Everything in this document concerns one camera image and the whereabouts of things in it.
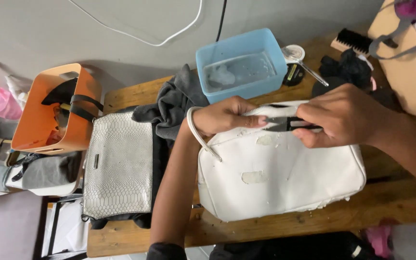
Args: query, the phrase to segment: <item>hand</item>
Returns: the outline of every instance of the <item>hand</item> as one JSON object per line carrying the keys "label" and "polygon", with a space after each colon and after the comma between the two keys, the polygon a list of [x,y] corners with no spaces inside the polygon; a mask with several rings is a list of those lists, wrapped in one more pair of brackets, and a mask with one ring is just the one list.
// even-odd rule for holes
{"label": "hand", "polygon": [[245,99],[234,96],[197,110],[193,114],[195,128],[205,136],[212,136],[235,127],[262,127],[266,116],[240,116],[257,108]]}
{"label": "hand", "polygon": [[296,115],[324,128],[319,133],[303,128],[293,131],[308,148],[359,143],[377,146],[402,118],[352,84],[344,84],[301,104]]}

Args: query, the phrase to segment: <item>wooden workbench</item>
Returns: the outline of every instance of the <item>wooden workbench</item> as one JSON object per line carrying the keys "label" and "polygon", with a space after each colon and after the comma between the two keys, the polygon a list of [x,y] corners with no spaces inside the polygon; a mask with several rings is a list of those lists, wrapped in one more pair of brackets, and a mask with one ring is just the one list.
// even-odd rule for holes
{"label": "wooden workbench", "polygon": [[[304,61],[317,71],[320,59],[329,55],[339,60],[340,52],[330,47],[336,34],[300,44],[306,51]],[[378,86],[389,86],[379,63],[371,59]],[[110,91],[105,95],[104,113],[111,113],[138,104],[154,103],[163,82],[171,77]],[[311,97],[315,79],[306,74],[297,86],[282,86],[279,90],[251,99],[256,104],[303,100]],[[223,222],[204,209],[193,209],[186,247],[212,245],[220,242],[253,241],[275,237],[354,230],[376,226],[382,219],[400,223],[416,222],[416,179],[383,152],[361,146],[367,172],[367,185],[350,201],[339,201],[312,212],[294,212],[243,221]],[[194,204],[199,203],[198,191]],[[101,230],[88,234],[88,257],[146,252],[149,247],[148,229],[137,227],[133,221],[110,221]]]}

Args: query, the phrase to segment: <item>white leather bag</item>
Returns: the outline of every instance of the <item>white leather bag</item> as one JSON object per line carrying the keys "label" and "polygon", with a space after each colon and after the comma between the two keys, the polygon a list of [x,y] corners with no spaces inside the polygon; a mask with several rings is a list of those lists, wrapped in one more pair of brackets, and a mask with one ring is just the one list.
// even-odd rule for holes
{"label": "white leather bag", "polygon": [[[262,106],[248,115],[294,116],[307,101]],[[292,211],[314,210],[349,197],[365,185],[358,145],[308,149],[291,132],[235,128],[216,134],[198,154],[201,204],[222,221],[235,221]]]}

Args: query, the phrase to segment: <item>metal zipper teeth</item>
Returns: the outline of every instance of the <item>metal zipper teeth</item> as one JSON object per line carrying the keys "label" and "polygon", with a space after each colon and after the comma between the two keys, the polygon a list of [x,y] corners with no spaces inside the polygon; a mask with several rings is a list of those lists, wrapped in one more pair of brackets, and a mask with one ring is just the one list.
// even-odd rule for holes
{"label": "metal zipper teeth", "polygon": [[257,111],[258,109],[261,109],[261,108],[263,108],[263,107],[265,107],[265,106],[270,106],[270,105],[272,105],[272,104],[273,104],[273,103],[265,103],[265,104],[262,104],[262,105],[260,105],[259,107],[255,108],[255,109],[253,109],[253,110],[250,110],[250,111],[248,111],[248,112],[245,112],[245,113],[241,114],[241,116],[249,116],[249,115],[251,115],[251,113],[253,113],[254,111]]}

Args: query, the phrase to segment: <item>white cable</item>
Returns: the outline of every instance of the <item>white cable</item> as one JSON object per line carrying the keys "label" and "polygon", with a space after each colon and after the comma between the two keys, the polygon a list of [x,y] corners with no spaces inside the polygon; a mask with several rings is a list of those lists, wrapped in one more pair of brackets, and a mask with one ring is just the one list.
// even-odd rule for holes
{"label": "white cable", "polygon": [[198,17],[200,16],[200,13],[201,13],[201,11],[202,11],[202,0],[200,0],[200,7],[198,8],[198,13],[197,13],[197,16],[195,17],[195,19],[188,25],[188,26],[186,26],[186,27],[184,27],[182,30],[180,30],[180,31],[178,31],[177,33],[175,33],[175,34],[173,34],[173,35],[171,35],[170,37],[168,37],[166,40],[164,40],[162,43],[160,43],[160,44],[151,44],[151,43],[148,43],[148,42],[146,42],[146,41],[144,41],[144,40],[142,40],[142,39],[140,39],[140,38],[137,38],[136,36],[132,36],[132,35],[130,35],[130,34],[128,34],[128,33],[125,33],[125,32],[122,32],[122,31],[120,31],[120,30],[117,30],[117,29],[113,29],[113,28],[111,28],[111,27],[109,27],[109,26],[107,26],[106,24],[104,24],[103,22],[101,22],[101,21],[99,21],[97,18],[95,18],[92,14],[90,14],[90,13],[88,13],[85,9],[83,9],[81,6],[79,6],[77,3],[75,3],[75,2],[73,2],[72,0],[68,0],[70,3],[72,3],[72,4],[74,4],[76,7],[78,7],[80,10],[82,10],[85,14],[87,14],[89,17],[91,17],[94,21],[96,21],[96,22],[98,22],[99,24],[101,24],[102,26],[104,26],[104,27],[106,27],[106,28],[108,28],[108,29],[110,29],[110,30],[112,30],[112,31],[115,31],[115,32],[117,32],[117,33],[122,33],[122,34],[124,34],[124,35],[128,35],[128,36],[130,36],[130,37],[132,37],[132,38],[134,38],[134,39],[136,39],[136,40],[140,40],[141,42],[143,42],[143,43],[146,43],[146,44],[149,44],[149,45],[152,45],[152,46],[155,46],[155,47],[159,47],[159,46],[161,46],[161,45],[163,45],[163,44],[165,44],[167,41],[169,41],[170,39],[173,39],[174,37],[176,37],[177,35],[179,35],[179,34],[181,34],[182,32],[184,32],[185,30],[187,30],[189,27],[191,27],[197,20],[198,20]]}
{"label": "white cable", "polygon": [[199,135],[197,129],[195,128],[194,121],[192,119],[192,114],[194,113],[195,110],[199,110],[199,109],[202,109],[202,107],[193,106],[193,107],[188,109],[188,111],[187,111],[188,127],[189,127],[190,131],[192,132],[192,134],[195,136],[195,139],[197,139],[197,141],[201,144],[201,146],[203,146],[203,148],[205,148],[206,151],[209,151],[214,157],[216,157],[216,159],[218,159],[219,162],[222,163],[221,156],[219,156],[215,151],[213,151],[213,149],[211,149],[210,146],[207,145],[207,143],[205,143],[205,141]]}

